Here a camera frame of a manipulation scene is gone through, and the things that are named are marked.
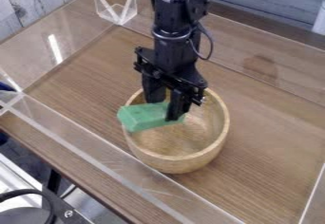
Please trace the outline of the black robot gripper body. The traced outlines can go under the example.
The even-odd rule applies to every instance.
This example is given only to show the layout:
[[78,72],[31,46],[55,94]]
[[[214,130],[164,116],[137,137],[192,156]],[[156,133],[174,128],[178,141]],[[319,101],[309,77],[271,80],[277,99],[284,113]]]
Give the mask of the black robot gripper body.
[[200,54],[201,34],[168,37],[154,36],[154,47],[138,47],[135,70],[162,81],[166,89],[185,92],[192,103],[202,104],[208,81],[200,74],[196,64]]

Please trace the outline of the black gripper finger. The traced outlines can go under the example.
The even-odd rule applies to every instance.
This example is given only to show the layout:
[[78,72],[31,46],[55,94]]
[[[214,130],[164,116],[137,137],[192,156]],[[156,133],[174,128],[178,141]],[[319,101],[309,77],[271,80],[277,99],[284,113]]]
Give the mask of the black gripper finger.
[[145,100],[149,103],[161,103],[166,97],[166,87],[164,82],[147,75],[142,76],[142,87]]
[[168,106],[166,120],[177,121],[188,112],[192,105],[190,96],[178,89],[170,93],[170,103]]

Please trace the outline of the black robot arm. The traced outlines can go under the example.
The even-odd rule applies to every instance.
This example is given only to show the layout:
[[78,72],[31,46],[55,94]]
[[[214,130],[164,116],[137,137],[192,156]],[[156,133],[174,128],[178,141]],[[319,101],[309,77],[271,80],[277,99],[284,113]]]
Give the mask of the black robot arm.
[[200,46],[208,35],[201,19],[209,0],[151,0],[151,4],[154,46],[135,49],[135,70],[142,74],[145,100],[169,102],[164,119],[177,121],[202,103],[209,86],[196,67],[208,58]]

